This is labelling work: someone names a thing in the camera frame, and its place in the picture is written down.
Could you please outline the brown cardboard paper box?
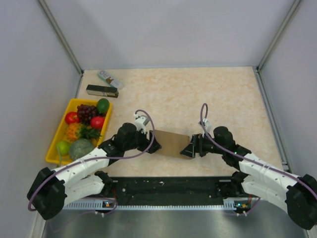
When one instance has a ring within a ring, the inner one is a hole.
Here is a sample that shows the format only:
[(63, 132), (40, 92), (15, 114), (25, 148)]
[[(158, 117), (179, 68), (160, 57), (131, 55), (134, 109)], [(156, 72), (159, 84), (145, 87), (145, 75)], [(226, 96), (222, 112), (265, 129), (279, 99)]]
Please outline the brown cardboard paper box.
[(191, 157), (180, 153), (189, 145), (190, 136), (155, 130), (155, 139), (161, 146), (161, 148), (155, 152), (156, 154), (179, 159), (191, 159)]

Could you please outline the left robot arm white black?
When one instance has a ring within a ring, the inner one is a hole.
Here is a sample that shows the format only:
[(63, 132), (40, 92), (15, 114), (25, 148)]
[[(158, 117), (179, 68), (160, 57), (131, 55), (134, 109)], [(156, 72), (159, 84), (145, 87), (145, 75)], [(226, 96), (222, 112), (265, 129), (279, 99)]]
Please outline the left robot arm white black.
[(99, 173), (99, 169), (124, 159), (127, 151), (137, 149), (141, 154), (152, 154), (160, 148), (153, 130), (147, 134), (132, 123), (124, 123), (117, 134), (82, 158), (55, 170), (41, 169), (27, 193), (28, 209), (49, 220), (65, 205), (85, 196), (108, 196), (112, 184), (106, 175)]

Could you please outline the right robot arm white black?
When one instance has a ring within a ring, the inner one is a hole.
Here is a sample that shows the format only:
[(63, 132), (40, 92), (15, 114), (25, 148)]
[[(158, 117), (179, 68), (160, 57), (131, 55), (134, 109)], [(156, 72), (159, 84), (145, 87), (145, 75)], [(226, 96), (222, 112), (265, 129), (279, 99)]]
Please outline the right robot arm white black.
[(232, 175), (231, 190), (264, 199), (285, 211), (299, 227), (310, 230), (317, 224), (317, 181), (280, 170), (266, 163), (249, 149), (237, 144), (224, 126), (216, 127), (214, 137), (194, 134), (181, 155), (195, 158), (207, 153), (220, 154), (224, 162), (237, 169)]

